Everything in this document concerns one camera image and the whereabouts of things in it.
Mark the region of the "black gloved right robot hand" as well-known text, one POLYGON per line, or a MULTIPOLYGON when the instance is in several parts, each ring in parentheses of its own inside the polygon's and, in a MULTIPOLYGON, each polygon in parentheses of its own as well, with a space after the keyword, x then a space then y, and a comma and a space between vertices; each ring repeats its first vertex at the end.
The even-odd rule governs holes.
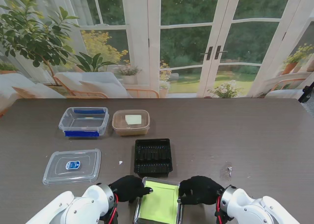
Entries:
POLYGON ((213 205, 224 190, 211 178, 193 176, 180 183, 179 199, 183 205, 213 205))

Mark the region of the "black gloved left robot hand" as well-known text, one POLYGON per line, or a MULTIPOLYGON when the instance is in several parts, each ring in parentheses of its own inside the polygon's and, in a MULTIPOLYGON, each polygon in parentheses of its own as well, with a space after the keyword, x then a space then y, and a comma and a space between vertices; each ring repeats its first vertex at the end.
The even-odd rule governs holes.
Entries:
POLYGON ((124 176, 109 184, 109 187, 117 195, 119 202, 133 202, 136 198, 153 192, 152 188, 144 186, 141 178, 134 175, 124 176))

